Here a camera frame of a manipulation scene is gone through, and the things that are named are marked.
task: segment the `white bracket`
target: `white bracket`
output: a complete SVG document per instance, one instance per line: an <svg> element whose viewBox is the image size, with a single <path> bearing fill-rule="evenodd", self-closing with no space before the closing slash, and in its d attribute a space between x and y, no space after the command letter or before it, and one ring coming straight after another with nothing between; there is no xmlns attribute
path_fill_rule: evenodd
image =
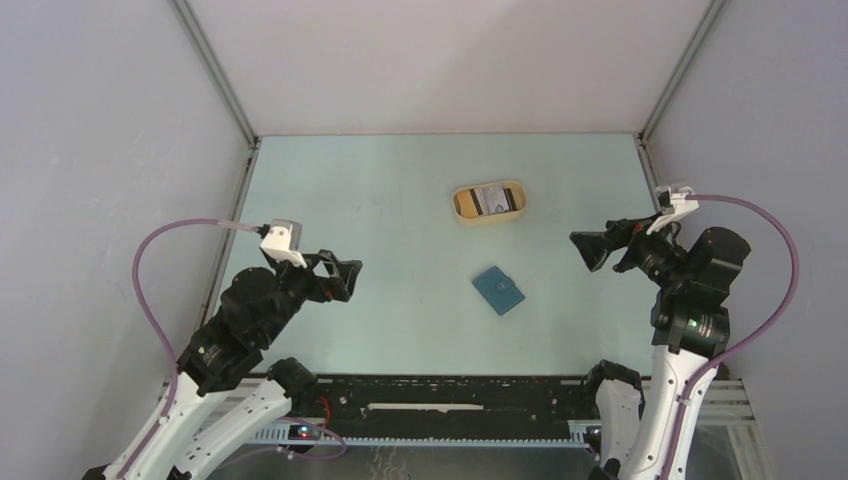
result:
<svg viewBox="0 0 848 480"><path fill-rule="evenodd" d="M689 215L698 209L698 201L697 200L687 200L687 195L692 195L695 193L692 190L692 187L689 186L670 186L670 187L658 187L658 194L668 193L669 203L667 205L663 205L662 207L662 216L658 219L654 220L654 223L648 227L647 233L648 235L661 230L666 225L677 222L681 218Z"/></svg>
<svg viewBox="0 0 848 480"><path fill-rule="evenodd" d="M296 267L306 268L303 255L297 251L300 229L301 225L297 222L274 220L259 248L278 262L289 262Z"/></svg>

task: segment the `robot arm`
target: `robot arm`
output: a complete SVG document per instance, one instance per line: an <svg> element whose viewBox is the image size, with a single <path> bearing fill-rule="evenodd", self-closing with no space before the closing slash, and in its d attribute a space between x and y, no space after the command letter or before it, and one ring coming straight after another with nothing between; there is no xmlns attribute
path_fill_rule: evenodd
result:
<svg viewBox="0 0 848 480"><path fill-rule="evenodd" d="M328 250L297 252L297 223L275 220L260 234L262 253L274 271L248 268L233 278L221 294L221 307L192 335L177 361L176 396L168 415L160 416L165 397L127 450L110 465L89 470L83 480L205 478L265 423L304 405L315 378L297 360L283 360L254 394L196 435L301 306L307 300L348 301L362 268L362 262L341 262ZM327 277L314 273L318 264L327 268Z"/></svg>
<svg viewBox="0 0 848 480"><path fill-rule="evenodd" d="M742 237L721 227L705 230L689 251L666 240L671 224L698 208L696 201L686 199L691 193L689 187L668 189L660 193L662 211L652 217L609 221L604 232L574 232L570 236L590 271L599 270L612 251L626 247L613 270L621 273L638 268L660 286L651 311L654 371L641 421L633 413L626 414L635 397L626 383L616 383L620 379L605 378L594 390L601 414L602 445L609 450L602 452L604 468L596 468L592 480L657 478L667 460L686 382L727 346L730 320L721 304L751 248ZM701 377L688 400L669 478L682 480L685 476L695 423L715 374L712 369ZM634 439L635 423L638 433Z"/></svg>

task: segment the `metal frame edge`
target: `metal frame edge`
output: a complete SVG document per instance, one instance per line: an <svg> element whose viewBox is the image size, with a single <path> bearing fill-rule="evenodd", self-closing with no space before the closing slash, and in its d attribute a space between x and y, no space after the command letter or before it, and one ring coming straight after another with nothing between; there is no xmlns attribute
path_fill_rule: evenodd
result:
<svg viewBox="0 0 848 480"><path fill-rule="evenodd" d="M238 100L238 96L236 96L235 90L233 90L233 86L227 79L227 75L221 67L221 62L218 60L218 56L215 55L215 51L212 49L209 38L203 31L203 27L200 25L197 14L191 7L189 0L169 0L169 2L171 7L174 9L177 19L185 28L186 34L197 50L198 55L200 55L200 59L206 67L212 83L215 84L215 87L218 89L218 92L221 94L224 102L230 109L230 113L232 113L233 118L238 124L242 135L244 135L248 146L252 149L257 148L259 138L253 130L253 127L250 125L247 114L245 113L244 108L242 108L241 103Z"/></svg>
<svg viewBox="0 0 848 480"><path fill-rule="evenodd" d="M709 36L728 1L729 0L711 0L710 4L707 6L707 9L704 11L704 15L701 17L701 21L698 23L698 26L692 33L692 37L689 39L689 43L683 50L683 54L680 56L680 59L677 61L677 65L674 67L674 70L672 71L671 77L669 77L665 88L663 88L663 92L662 94L660 94L660 98L654 105L654 109L648 116L648 120L645 122L645 126L642 128L642 131L639 133L639 136L641 137L643 143L647 144L651 140L651 137L653 136L654 132L657 129L657 125L659 124L660 120L668 109L668 106L671 103L674 94L680 87L680 84L685 78L686 73L692 66L694 59L697 57L697 54L701 50L704 41Z"/></svg>
<svg viewBox="0 0 848 480"><path fill-rule="evenodd" d="M636 154L639 156L639 163L642 165L642 174L645 175L645 183L648 185L648 194L651 196L651 205L654 206L654 211L659 212L660 200L657 198L655 192L661 183L659 175L657 174L656 166L648 152L648 146L645 144L640 134L633 134L633 144L636 146Z"/></svg>
<svg viewBox="0 0 848 480"><path fill-rule="evenodd" d="M233 197L233 203L230 207L227 220L237 222L241 217L241 212L244 210L244 202L247 199L247 191L250 187L250 180L253 178L253 172L256 169L256 160L259 156L260 145L261 142L257 143L248 153L247 162L239 180L238 189ZM203 326L206 319L209 318L210 311L218 301L218 293L221 291L221 285L224 281L224 271L227 268L230 251L233 248L235 234L235 230L224 229L224 233L221 235L218 257L215 259L215 266L212 269L212 274L209 277L209 283L206 287L206 292L208 293L202 304L196 323L198 327Z"/></svg>

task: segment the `cable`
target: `cable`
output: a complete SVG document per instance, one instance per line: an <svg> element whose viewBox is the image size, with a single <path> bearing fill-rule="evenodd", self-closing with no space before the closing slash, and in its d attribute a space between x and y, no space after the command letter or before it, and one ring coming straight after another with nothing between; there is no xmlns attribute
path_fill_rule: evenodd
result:
<svg viewBox="0 0 848 480"><path fill-rule="evenodd" d="M277 454L285 453L286 455L289 455L289 456L306 458L306 459L309 459L309 460L332 460L334 458L341 457L342 455L345 454L345 452L347 452L347 443L344 441L344 439L339 434L333 432L332 430L330 430L328 428L320 427L318 425L309 423L309 422L304 421L304 420L300 420L298 418L293 418L293 417L280 417L280 420L283 420L283 421L286 421L286 422L291 422L291 423L294 423L294 424L297 424L297 425L306 425L307 427L318 430L319 432L323 433L324 435L326 435L328 437L333 437L333 439L335 439L337 442L339 442L339 446L341 448L339 450L329 454L329 455L308 455L308 454L305 454L305 453L293 452L293 451L283 447L282 445L276 445L274 447L263 447L263 448L257 448L256 450L251 450L247 453L243 453L243 454L239 455L238 457L236 457L232 460L228 460L228 461L218 465L218 468L219 469L220 468L227 468L227 467L233 466L237 463L241 463L241 462L243 462L244 460L247 460L250 457L253 457L253 456L256 456L256 455L262 455L262 454L265 454L265 453L277 453Z"/></svg>
<svg viewBox="0 0 848 480"><path fill-rule="evenodd" d="M789 231L787 231L786 227L784 227L776 218L774 218L774 216L765 211L763 208L746 200L735 197L726 197L724 195L689 195L687 198L705 202L732 203L752 210L761 217L765 218L772 224L772 226L774 226L775 229L777 229L780 236L783 237L783 241L786 242L786 246L789 248L789 257L792 263L792 276L789 280L789 288L786 290L786 295L783 296L783 300L781 300L777 310L771 314L768 320L763 322L763 324L754 330L753 333L742 339L739 343L728 348L724 353L707 362L689 378L688 383L683 388L683 393L680 395L680 406L677 410L677 416L674 418L674 428L671 431L668 453L666 454L665 463L663 464L662 472L660 473L661 480L668 480L668 477L671 474L671 469L674 467L674 456L677 454L677 443L680 441L680 432L683 429L683 417L686 414L686 401L691 397L692 390L694 390L698 380L700 380L701 377L703 377L710 369L717 367L720 363L736 355L743 348L750 345L751 342L760 338L777 322L777 319L780 318L780 316L786 311L786 308L789 306L789 302L792 301L792 297L795 296L795 291L798 289L798 280L801 268L800 260L798 258L798 247L795 246L795 241L792 240L792 236L789 235Z"/></svg>
<svg viewBox="0 0 848 480"><path fill-rule="evenodd" d="M162 347L165 349L165 354L168 355L168 362L171 364L171 381L168 385L168 398L165 401L165 406L162 407L162 412L160 413L161 417L166 417L168 412L171 411L171 406L174 404L174 397L177 394L177 379L179 378L179 372L177 371L177 356L174 354L174 347L171 346L171 342L168 341L167 335L162 330L162 326L159 325L159 322L156 321L156 318L153 316L153 312L150 311L150 306L147 305L147 300L144 299L144 292L141 290L141 282L138 278L138 267L141 264L141 256L144 254L144 250L159 235L167 232L168 230L173 230L178 227L184 227L187 225L218 225L224 228L230 228L234 230L245 230L250 232L258 231L257 227L252 225L244 225L241 223L228 222L226 220L215 220L212 218L193 218L190 220L180 220L179 222L169 223L162 227L157 228L150 235L147 236L142 242L141 245L138 246L138 250L135 252L135 258L133 258L133 267L132 267L132 279L133 279L133 288L135 289L135 296L138 297L138 303L141 305L142 311L144 311L144 316L147 317L148 323L153 327L153 331L156 332L156 336L159 337L159 341L162 342ZM154 422L151 425L150 429L141 439L141 442L135 447L135 450L130 454L127 461L124 462L124 466L118 471L118 478L123 478L126 475L127 471L132 468L138 456L144 450L144 447L150 443L150 439L153 438L153 435L156 434L156 431L159 430L159 422Z"/></svg>
<svg viewBox="0 0 848 480"><path fill-rule="evenodd" d="M677 243L677 236L680 235L680 231L683 230L683 225L681 225L680 222L671 222L669 223L669 225L674 225L677 227L671 234L671 244L675 247L680 247L680 245Z"/></svg>

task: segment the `oval wooden box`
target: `oval wooden box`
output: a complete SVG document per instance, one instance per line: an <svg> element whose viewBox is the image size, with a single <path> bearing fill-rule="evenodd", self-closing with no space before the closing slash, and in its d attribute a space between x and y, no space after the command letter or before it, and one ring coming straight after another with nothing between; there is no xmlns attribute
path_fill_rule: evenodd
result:
<svg viewBox="0 0 848 480"><path fill-rule="evenodd" d="M472 188L490 187L492 185L497 184L501 184L504 188L509 188L510 190L512 190L512 198L515 201L515 208L517 209L516 211L498 213L496 215L484 215L482 217L476 218L466 218L460 214L459 200L457 200L456 198L457 194L465 190L470 190ZM521 216L524 215L524 212L526 210L527 193L524 191L524 185L515 180L505 180L503 182L486 183L481 185L469 185L467 187L458 188L455 192L453 192L453 212L456 215L456 219L459 220L459 223L467 227L479 227L481 225L491 225L493 223L513 222L521 218Z"/></svg>

